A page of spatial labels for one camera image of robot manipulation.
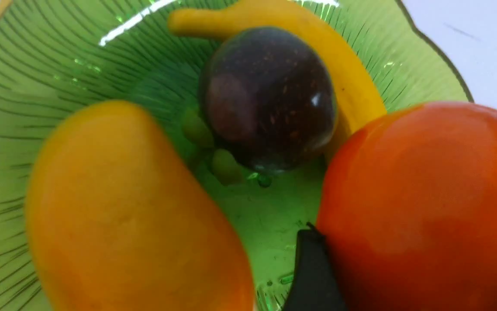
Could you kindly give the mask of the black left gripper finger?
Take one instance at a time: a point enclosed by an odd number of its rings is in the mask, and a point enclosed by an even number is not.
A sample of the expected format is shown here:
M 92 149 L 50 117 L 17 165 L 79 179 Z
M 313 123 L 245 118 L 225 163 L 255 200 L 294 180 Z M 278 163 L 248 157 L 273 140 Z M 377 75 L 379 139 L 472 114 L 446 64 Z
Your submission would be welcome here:
M 284 311 L 345 311 L 325 236 L 310 222 L 296 235 L 293 282 Z

